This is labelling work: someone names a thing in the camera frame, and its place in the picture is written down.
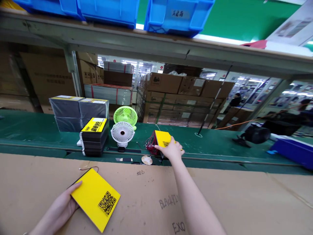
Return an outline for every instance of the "warehouse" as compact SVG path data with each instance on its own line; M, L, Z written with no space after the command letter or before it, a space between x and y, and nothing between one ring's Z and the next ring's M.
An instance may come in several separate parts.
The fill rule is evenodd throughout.
M30 2L0 5L1 234L311 234L312 0Z

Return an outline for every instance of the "green fan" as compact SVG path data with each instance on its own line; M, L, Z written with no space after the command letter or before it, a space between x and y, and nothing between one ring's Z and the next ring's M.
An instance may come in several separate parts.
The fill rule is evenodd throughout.
M115 124L122 121L128 122L134 128L134 131L137 129L135 126L137 123L137 118L138 116L136 111L129 106L119 107L113 116Z

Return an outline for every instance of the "qr code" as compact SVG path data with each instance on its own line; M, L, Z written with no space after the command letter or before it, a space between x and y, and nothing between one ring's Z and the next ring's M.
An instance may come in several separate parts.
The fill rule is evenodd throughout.
M116 198L111 196L107 191L102 200L99 202L98 207L102 210L106 216L109 216L114 204L116 203Z

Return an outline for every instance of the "orange cable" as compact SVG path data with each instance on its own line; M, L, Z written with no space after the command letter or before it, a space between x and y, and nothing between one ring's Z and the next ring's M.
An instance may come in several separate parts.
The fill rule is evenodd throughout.
M298 105L298 106L295 106L295 107L292 107L292 108L289 108L289 109L297 108L297 107L300 107L300 106L303 106L303 105L306 105L306 104L301 104L301 105ZM279 113L285 112L285 111L287 111L287 110L289 110L289 109L284 109L284 110L279 111L279 112L274 113L274 114L279 114ZM227 126L227 127L217 128L217 129L214 129L214 130L220 130L220 129L225 129L225 128L229 128L229 127L236 126L236 125L241 125L241 124L244 124L244 123L247 123L247 122L256 121L256 120L259 120L259 119L262 119L262 118L265 118L265 117L268 117L268 116L272 116L272 115L274 115L274 114L268 114L268 115L265 115L265 116L263 116L263 117L259 117L259 118L257 118L257 119L252 119L252 120L249 120L249 121L245 121L245 122L233 124L233 125L230 125L230 126Z

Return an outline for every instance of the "small round object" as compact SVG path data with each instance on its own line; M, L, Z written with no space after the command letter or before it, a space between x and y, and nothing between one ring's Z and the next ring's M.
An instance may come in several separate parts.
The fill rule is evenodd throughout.
M151 165L152 164L152 159L148 156L143 156L141 158L142 162L146 165Z

